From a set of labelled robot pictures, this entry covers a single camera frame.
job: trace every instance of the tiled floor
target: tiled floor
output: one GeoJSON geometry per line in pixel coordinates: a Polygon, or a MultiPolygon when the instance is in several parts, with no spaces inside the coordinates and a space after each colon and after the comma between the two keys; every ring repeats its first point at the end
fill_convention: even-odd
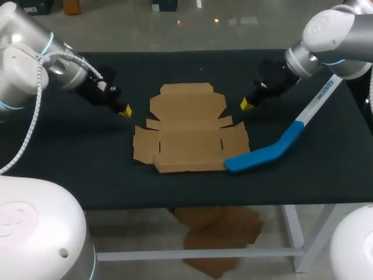
{"type": "MultiPolygon", "coordinates": [[[[65,16],[57,4],[50,16],[37,19],[77,51],[184,51],[242,48],[287,48],[300,39],[307,21],[340,0],[179,0],[175,13],[153,13],[150,0],[80,0],[83,15],[65,16]]],[[[254,246],[287,245],[277,206],[255,207],[263,232],[254,246]]],[[[299,206],[307,233],[320,205],[299,206]]],[[[180,249],[188,229],[164,209],[90,212],[91,225],[122,225],[117,236],[95,237],[98,251],[180,249]]],[[[101,264],[100,280],[208,280],[180,260],[101,264]]],[[[224,280],[332,280],[325,251],[312,270],[293,273],[289,258],[242,259],[224,280]]]]}
{"type": "MultiPolygon", "coordinates": [[[[279,206],[253,207],[261,213],[264,227],[252,247],[289,246],[279,206]]],[[[322,205],[298,206],[301,227],[307,236],[322,205]]],[[[188,228],[178,223],[165,209],[89,212],[93,238],[99,252],[179,250],[188,228]],[[97,225],[116,225],[114,232],[97,232],[97,225]]],[[[102,279],[162,279],[208,280],[208,276],[190,268],[181,260],[127,261],[101,263],[102,279]]],[[[227,272],[223,280],[333,280],[327,248],[319,256],[311,271],[295,274],[290,258],[241,259],[235,270],[227,272]]]]}
{"type": "Polygon", "coordinates": [[[179,0],[177,12],[154,13],[150,0],[80,1],[81,16],[65,16],[55,1],[52,15],[38,17],[78,51],[288,48],[314,14],[341,2],[202,0],[198,9],[196,0],[179,0]]]}

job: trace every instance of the blue tool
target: blue tool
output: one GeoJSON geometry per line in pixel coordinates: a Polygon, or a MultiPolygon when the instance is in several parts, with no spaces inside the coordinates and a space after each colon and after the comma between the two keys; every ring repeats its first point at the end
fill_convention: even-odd
{"type": "Polygon", "coordinates": [[[341,81],[342,78],[333,75],[327,81],[325,86],[306,106],[302,113],[300,113],[294,122],[285,130],[283,135],[276,143],[250,153],[245,153],[243,155],[227,159],[224,162],[227,170],[231,172],[239,172],[278,159],[285,153],[291,144],[295,142],[295,140],[304,130],[305,126],[323,106],[326,100],[332,95],[341,81]]]}

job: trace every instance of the flattened cardboard box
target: flattened cardboard box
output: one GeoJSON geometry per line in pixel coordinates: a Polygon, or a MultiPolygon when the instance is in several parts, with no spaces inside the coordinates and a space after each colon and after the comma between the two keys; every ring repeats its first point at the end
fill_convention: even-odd
{"type": "Polygon", "coordinates": [[[159,121],[135,127],[133,158],[161,173],[225,170],[224,160],[249,152],[244,123],[227,127],[232,117],[219,118],[226,107],[209,83],[163,85],[150,100],[159,121]]]}

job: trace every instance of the white coiled cable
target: white coiled cable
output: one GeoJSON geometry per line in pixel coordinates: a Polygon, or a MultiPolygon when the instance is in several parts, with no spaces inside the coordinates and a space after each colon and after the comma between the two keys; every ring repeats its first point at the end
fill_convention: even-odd
{"type": "Polygon", "coordinates": [[[41,84],[41,72],[43,70],[44,63],[49,61],[50,57],[54,57],[54,56],[64,57],[65,59],[72,60],[72,61],[76,62],[77,64],[79,64],[81,66],[86,66],[99,79],[103,78],[101,76],[101,74],[93,66],[91,66],[87,61],[85,61],[84,59],[82,59],[80,57],[77,57],[76,55],[70,54],[68,52],[52,52],[52,53],[46,54],[43,57],[41,57],[41,60],[39,61],[39,64],[38,64],[38,67],[37,67],[36,103],[35,103],[33,118],[31,120],[31,124],[29,126],[29,130],[27,131],[26,137],[24,138],[23,143],[21,145],[21,148],[18,150],[18,153],[15,155],[15,157],[6,166],[4,166],[2,169],[0,169],[0,175],[4,174],[4,172],[7,172],[10,168],[12,168],[12,166],[14,166],[17,163],[17,161],[21,158],[22,154],[24,153],[24,151],[26,150],[26,148],[27,148],[27,146],[30,142],[31,136],[32,136],[32,134],[34,132],[34,129],[35,129],[37,118],[39,116],[40,104],[41,104],[41,95],[43,93],[43,87],[42,87],[42,84],[41,84]]]}
{"type": "Polygon", "coordinates": [[[369,104],[371,106],[371,111],[373,114],[373,68],[372,68],[372,74],[371,74],[371,81],[369,84],[369,104]]]}

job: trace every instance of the black table surface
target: black table surface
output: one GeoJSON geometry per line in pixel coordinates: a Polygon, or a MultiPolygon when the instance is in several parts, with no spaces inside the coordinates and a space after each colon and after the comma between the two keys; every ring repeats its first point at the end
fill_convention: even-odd
{"type": "MultiPolygon", "coordinates": [[[[132,106],[132,119],[52,86],[43,96],[30,145],[8,175],[57,183],[84,209],[373,201],[373,139],[344,82],[291,149],[266,166],[238,174],[159,174],[154,166],[133,160],[134,125],[145,127],[151,117],[149,99],[165,83],[211,83],[226,95],[223,115],[232,115],[235,123],[245,120],[252,150],[276,142],[330,77],[330,72],[322,71],[280,99],[240,111],[258,64],[283,54],[282,50],[83,54],[93,65],[117,71],[116,85],[132,106]]],[[[33,103],[1,124],[2,165],[22,143],[32,111],[33,103]]]]}

